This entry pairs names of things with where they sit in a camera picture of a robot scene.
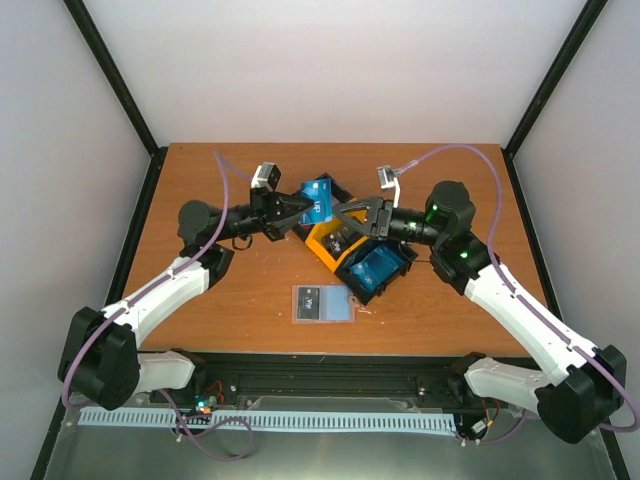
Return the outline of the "yellow card bin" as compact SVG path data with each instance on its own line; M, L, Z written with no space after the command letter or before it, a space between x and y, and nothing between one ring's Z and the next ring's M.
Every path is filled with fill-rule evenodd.
M336 214L329 222L314 225L303 225L306 233L304 244L330 272L336 273L338 268L355 254L368 240L340 220Z

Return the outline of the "blue credit card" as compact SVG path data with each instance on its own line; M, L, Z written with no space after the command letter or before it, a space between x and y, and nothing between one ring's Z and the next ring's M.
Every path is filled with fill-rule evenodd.
M301 225L317 225L333 220L331 180L318 178L301 184L300 195L312 201L312 208L303 214Z

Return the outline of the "black credit card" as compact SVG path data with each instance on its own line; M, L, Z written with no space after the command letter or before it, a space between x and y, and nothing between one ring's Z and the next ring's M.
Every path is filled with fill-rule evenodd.
M294 288L294 318L297 321L320 319L320 292L317 286Z

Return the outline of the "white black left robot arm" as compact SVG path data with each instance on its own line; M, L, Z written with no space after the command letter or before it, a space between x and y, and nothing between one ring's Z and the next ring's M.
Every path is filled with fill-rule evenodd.
M249 199L222 207L199 200L185 203L178 215L184 247L172 263L120 301L74 314L58 368L66 408L74 406L73 392L107 411L136 394L161 389L174 390L190 403L206 395L208 378L197 370L193 355L142 353L139 348L163 321L226 275L234 252L222 241L250 241L256 234L281 240L313 207L307 198L267 187L251 189Z

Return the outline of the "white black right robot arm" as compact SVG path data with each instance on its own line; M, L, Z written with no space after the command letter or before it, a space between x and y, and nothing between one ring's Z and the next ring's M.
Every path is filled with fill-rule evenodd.
M344 225L365 237L426 245L436 275L491 315L535 361L534 370L467 355L458 387L536 414L559 439L576 444L626 400L627 362L597 347L527 292L472 232L476 209L461 182L433 187L424 211L381 197L334 205Z

